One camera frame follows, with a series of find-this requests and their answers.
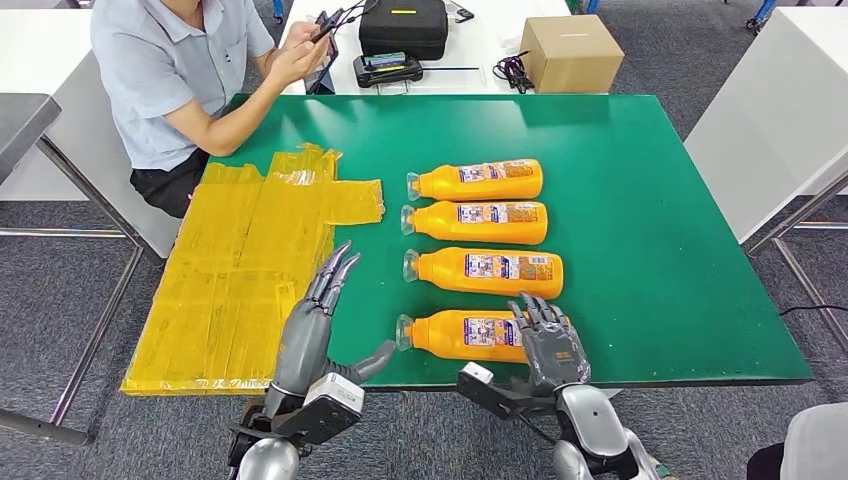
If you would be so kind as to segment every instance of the green tabletop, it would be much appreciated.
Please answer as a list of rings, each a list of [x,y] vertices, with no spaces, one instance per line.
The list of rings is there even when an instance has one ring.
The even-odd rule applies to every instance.
[[[538,200],[550,226],[545,242],[529,249],[563,259],[565,287],[553,303],[580,333],[592,383],[811,378],[655,97],[281,96],[244,146],[213,161],[254,163],[264,174],[274,151],[296,151],[303,142],[342,151],[340,179],[383,181],[383,222],[336,228],[337,243],[350,239],[362,252],[333,321],[336,361],[356,361],[394,338],[401,313],[505,308],[505,297],[403,281],[409,248],[514,248],[402,236],[405,178],[442,164],[531,157],[544,169]],[[450,386],[464,363],[398,352],[369,385]],[[522,365],[487,366],[499,381],[526,375]]]

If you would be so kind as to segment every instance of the robotic hand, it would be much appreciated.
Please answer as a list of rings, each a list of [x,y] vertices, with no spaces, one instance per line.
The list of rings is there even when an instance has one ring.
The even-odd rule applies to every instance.
[[[554,446],[554,469],[561,480],[592,480],[616,472],[621,479],[660,480],[642,442],[624,428],[607,396],[586,385],[590,366],[569,318],[543,299],[521,294],[527,314],[508,302],[530,366],[529,382],[511,389],[492,384],[492,373],[469,363],[457,390],[502,419],[518,417]],[[561,435],[553,440],[525,413],[555,414]]]
[[[327,357],[330,324],[359,254],[345,258],[350,242],[330,255],[286,320],[274,378],[262,403],[249,403],[230,430],[231,478],[289,480],[300,457],[359,421],[364,391],[359,384],[389,363],[395,343],[383,342],[363,360],[339,365]]]
[[[302,402],[309,386],[328,373],[338,373],[357,385],[364,382],[382,370],[395,351],[395,343],[386,340],[372,355],[351,366],[327,358],[330,321],[345,279],[360,257],[356,253],[344,259],[348,250],[349,241],[330,254],[286,320],[274,379],[265,396],[264,414],[268,417],[290,408],[292,401]]]

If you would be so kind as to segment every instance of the orange plastic bottle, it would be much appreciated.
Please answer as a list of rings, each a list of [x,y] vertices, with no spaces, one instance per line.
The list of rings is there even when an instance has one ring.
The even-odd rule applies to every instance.
[[[445,290],[510,297],[524,291],[552,299],[562,292],[563,268],[562,259],[552,253],[449,247],[421,255],[407,250],[403,278],[426,280]]]
[[[527,363],[509,311],[445,310],[415,320],[401,315],[396,337],[401,351],[420,348],[454,360]]]
[[[542,191],[542,167],[533,159],[442,165],[430,173],[406,175],[410,200],[509,200],[536,198]]]
[[[436,202],[418,210],[404,205],[400,229],[439,240],[538,245],[548,232],[548,212],[538,202]]]

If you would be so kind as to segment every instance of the floor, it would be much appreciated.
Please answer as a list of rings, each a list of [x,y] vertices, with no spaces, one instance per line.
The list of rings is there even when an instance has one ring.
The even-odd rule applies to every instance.
[[[0,0],[0,8],[8,7]],[[616,92],[657,95],[685,138],[750,44],[753,0],[603,0],[598,14],[627,53]],[[281,28],[260,10],[275,36]],[[821,218],[848,220],[848,199]],[[8,226],[104,226],[86,203],[0,203]],[[794,233],[789,243],[831,303],[848,305],[845,237]],[[46,417],[130,255],[124,242],[0,238],[0,406]],[[752,259],[776,306],[808,304],[773,248]],[[161,272],[143,262],[67,424],[97,442],[66,447],[0,431],[9,479],[225,478],[226,420],[243,398],[132,398],[116,391]],[[848,328],[848,316],[840,314]],[[785,317],[816,381],[801,386],[627,390],[623,423],[682,479],[739,479],[758,448],[780,441],[798,411],[848,401],[848,357],[813,312]],[[553,431],[551,422],[543,428]],[[303,479],[549,479],[549,448],[450,393],[371,394],[356,428],[316,449]]]

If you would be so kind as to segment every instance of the black pants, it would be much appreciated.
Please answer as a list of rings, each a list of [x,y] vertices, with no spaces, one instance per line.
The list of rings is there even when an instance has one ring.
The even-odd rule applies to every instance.
[[[780,465],[783,463],[783,444],[776,443],[758,450],[748,460],[747,480],[780,480]]]
[[[172,217],[183,218],[188,210],[188,196],[200,183],[208,161],[209,154],[198,148],[170,172],[133,169],[130,183],[148,204]]]

